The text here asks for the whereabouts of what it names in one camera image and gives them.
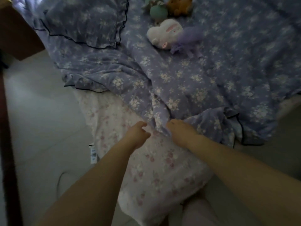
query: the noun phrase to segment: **pink floral pattern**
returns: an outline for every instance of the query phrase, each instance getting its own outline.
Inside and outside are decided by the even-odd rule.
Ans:
[[[142,120],[111,92],[74,90],[91,128],[100,157]],[[296,106],[301,96],[285,101]],[[212,177],[208,166],[151,127],[152,136],[130,157],[118,202],[140,225],[156,225],[173,207],[201,189]]]

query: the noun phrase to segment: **green plush toy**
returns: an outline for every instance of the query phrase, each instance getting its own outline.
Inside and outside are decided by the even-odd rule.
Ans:
[[[155,25],[167,19],[168,10],[163,0],[145,0],[143,8],[149,11]]]

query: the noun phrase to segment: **forearm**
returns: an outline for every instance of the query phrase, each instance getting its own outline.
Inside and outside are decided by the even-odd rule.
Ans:
[[[38,225],[110,226],[133,146],[123,141],[70,187]]]
[[[204,136],[193,137],[189,149],[265,224],[301,220],[299,181]]]

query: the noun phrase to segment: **orange plush toy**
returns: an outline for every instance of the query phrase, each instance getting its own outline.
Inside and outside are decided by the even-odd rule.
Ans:
[[[192,8],[192,0],[169,0],[166,5],[170,15],[188,15]]]

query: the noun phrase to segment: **person's left arm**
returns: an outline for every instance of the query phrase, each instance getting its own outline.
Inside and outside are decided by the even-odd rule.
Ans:
[[[38,226],[110,226],[130,155],[151,136],[139,121],[43,216]]]

